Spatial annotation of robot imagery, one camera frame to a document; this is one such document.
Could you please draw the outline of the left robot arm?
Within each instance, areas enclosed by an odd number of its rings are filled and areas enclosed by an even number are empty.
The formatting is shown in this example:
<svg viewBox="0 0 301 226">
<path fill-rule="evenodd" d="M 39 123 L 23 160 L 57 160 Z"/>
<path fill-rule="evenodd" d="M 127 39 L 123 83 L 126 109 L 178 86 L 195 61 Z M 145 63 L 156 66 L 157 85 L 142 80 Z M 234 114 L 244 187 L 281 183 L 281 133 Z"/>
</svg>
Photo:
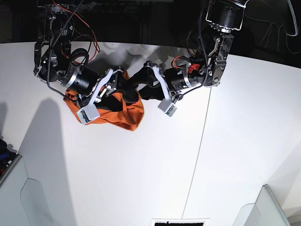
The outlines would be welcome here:
<svg viewBox="0 0 301 226">
<path fill-rule="evenodd" d="M 123 98 L 126 103 L 142 99 L 175 102 L 201 87 L 217 86 L 225 70 L 234 36 L 242 28 L 246 0 L 211 0 L 198 17 L 198 48 L 189 57 L 176 56 L 171 68 L 146 61 L 127 80 Z"/>
</svg>

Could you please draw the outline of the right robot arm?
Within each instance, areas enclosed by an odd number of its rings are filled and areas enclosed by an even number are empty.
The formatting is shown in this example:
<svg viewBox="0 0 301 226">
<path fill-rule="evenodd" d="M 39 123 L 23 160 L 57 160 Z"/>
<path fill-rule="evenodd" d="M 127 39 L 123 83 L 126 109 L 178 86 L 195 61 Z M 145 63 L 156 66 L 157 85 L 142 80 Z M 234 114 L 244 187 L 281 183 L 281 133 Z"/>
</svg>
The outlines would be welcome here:
<svg viewBox="0 0 301 226">
<path fill-rule="evenodd" d="M 94 53 L 100 52 L 95 32 L 79 14 L 82 5 L 82 0 L 75 3 L 54 0 L 44 6 L 44 31 L 35 44 L 33 73 L 81 114 L 99 110 L 120 112 L 124 106 L 140 100 L 123 68 L 108 68 L 98 73 L 89 68 L 94 57 L 88 48 L 71 49 L 73 41 L 85 37 L 94 45 Z"/>
</svg>

